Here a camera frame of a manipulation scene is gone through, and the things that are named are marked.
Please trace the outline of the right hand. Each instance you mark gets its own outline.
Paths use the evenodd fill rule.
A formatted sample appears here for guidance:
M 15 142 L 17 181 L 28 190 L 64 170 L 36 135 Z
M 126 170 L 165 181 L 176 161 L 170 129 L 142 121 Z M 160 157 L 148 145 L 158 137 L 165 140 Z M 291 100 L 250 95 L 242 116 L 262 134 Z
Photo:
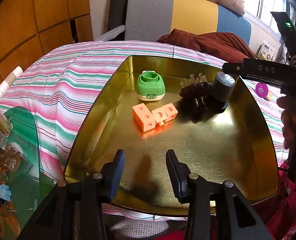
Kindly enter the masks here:
M 281 122 L 283 123 L 284 148 L 290 148 L 296 135 L 296 98 L 283 96 L 277 99 L 277 105 L 283 109 Z

